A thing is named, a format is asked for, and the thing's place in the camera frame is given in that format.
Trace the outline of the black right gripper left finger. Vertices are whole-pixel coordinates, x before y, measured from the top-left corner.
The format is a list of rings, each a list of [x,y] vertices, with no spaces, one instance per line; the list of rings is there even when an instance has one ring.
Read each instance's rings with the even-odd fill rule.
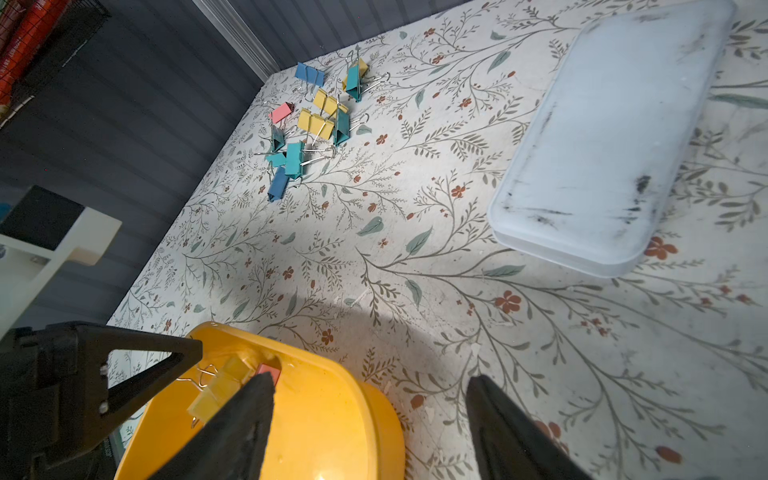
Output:
[[[258,479],[274,415],[269,373],[251,378],[154,479]]]

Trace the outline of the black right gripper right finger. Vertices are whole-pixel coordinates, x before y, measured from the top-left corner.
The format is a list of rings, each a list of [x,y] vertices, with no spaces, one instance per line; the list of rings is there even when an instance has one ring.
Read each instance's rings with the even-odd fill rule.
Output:
[[[466,409],[482,479],[587,479],[486,375],[469,380]]]

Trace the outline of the yellow plastic storage box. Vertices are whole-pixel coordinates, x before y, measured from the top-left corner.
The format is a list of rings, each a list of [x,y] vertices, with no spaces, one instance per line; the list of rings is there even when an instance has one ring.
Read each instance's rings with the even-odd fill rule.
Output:
[[[281,375],[258,479],[404,477],[403,431],[377,388],[331,360],[223,324],[201,324],[190,338],[201,360],[148,403],[118,478],[154,479],[262,363]]]

